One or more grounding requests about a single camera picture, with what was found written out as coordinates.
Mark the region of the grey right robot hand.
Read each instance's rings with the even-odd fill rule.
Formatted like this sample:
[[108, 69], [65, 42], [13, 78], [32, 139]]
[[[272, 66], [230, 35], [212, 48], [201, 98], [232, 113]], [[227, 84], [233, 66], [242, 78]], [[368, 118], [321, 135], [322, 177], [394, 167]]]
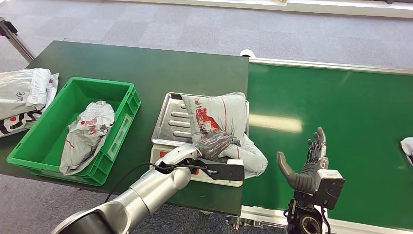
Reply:
[[300, 173], [296, 173], [288, 165], [283, 152], [277, 152], [277, 165], [290, 187], [296, 191], [313, 194], [317, 189], [316, 175], [318, 170], [328, 168], [326, 156], [326, 135], [322, 127], [313, 133], [313, 140], [308, 139], [306, 161]]

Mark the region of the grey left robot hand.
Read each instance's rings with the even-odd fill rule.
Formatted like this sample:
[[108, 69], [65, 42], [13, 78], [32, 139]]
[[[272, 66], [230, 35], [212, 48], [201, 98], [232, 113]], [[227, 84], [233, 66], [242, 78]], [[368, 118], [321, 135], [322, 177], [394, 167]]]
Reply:
[[195, 148], [199, 151], [200, 158], [226, 163], [229, 157], [220, 156], [220, 153], [230, 145], [241, 146], [241, 143], [235, 136], [231, 136], [225, 131], [217, 130], [205, 134], [200, 141], [195, 144]]

